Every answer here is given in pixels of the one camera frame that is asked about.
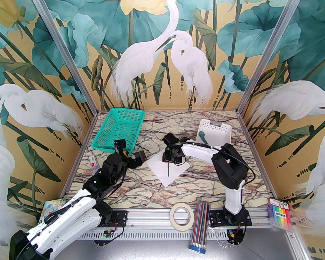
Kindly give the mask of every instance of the masking tape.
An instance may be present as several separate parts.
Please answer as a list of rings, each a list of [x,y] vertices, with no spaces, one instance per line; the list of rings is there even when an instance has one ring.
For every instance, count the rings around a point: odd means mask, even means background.
[[[176,221],[175,221],[175,217],[174,217],[175,216],[175,212],[176,212],[177,208],[179,208],[179,207],[185,208],[186,211],[189,213],[190,220],[185,225],[180,225],[180,224],[176,223]],[[188,204],[185,204],[185,203],[177,203],[177,204],[175,204],[171,208],[171,211],[170,211],[170,222],[171,222],[171,225],[172,225],[172,227],[174,229],[176,229],[176,230],[178,230],[180,232],[187,231],[194,224],[194,212],[193,212],[193,210],[191,209],[191,207]]]

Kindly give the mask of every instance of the white paper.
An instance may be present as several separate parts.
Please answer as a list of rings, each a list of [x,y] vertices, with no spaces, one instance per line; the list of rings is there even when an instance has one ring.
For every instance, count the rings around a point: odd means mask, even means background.
[[[185,162],[183,165],[176,166],[170,163],[170,172],[167,176],[167,163],[163,162],[163,153],[165,150],[160,151],[155,156],[147,160],[147,164],[150,169],[155,173],[160,182],[167,187],[170,185],[177,177],[179,177],[183,172],[187,170],[190,165]]]

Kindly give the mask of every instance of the wall mural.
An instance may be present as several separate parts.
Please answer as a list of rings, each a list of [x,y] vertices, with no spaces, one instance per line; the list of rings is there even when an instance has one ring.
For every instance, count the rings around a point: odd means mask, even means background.
[[[325,0],[302,0],[289,26],[300,38],[280,48],[242,116],[312,259],[325,259]]]
[[[99,109],[234,109],[287,0],[45,1]]]
[[[36,225],[59,197],[90,109],[31,0],[0,0],[0,259],[10,237]]]

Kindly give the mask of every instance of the plastic basket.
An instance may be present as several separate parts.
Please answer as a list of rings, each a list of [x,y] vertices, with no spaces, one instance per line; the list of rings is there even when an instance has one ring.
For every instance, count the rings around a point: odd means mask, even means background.
[[[114,141],[125,139],[126,148],[131,154],[144,119],[144,111],[135,109],[113,108],[92,142],[96,150],[114,153]]]

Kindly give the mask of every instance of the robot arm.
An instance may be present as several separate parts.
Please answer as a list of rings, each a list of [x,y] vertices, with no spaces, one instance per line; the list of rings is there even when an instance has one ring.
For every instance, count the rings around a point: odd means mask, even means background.
[[[212,147],[185,138],[178,140],[171,133],[163,141],[167,145],[164,162],[180,163],[186,156],[213,164],[219,181],[225,186],[224,219],[227,225],[238,225],[244,217],[247,219],[249,215],[242,204],[242,191],[248,168],[232,145]]]
[[[146,159],[144,151],[134,153],[135,158],[127,157],[123,152],[125,146],[125,140],[115,141],[115,153],[107,157],[102,168],[68,203],[27,233],[22,230],[15,233],[11,238],[9,260],[52,260],[88,230],[101,222],[108,223],[112,208],[103,198],[121,186],[117,183],[128,168],[141,166]]]

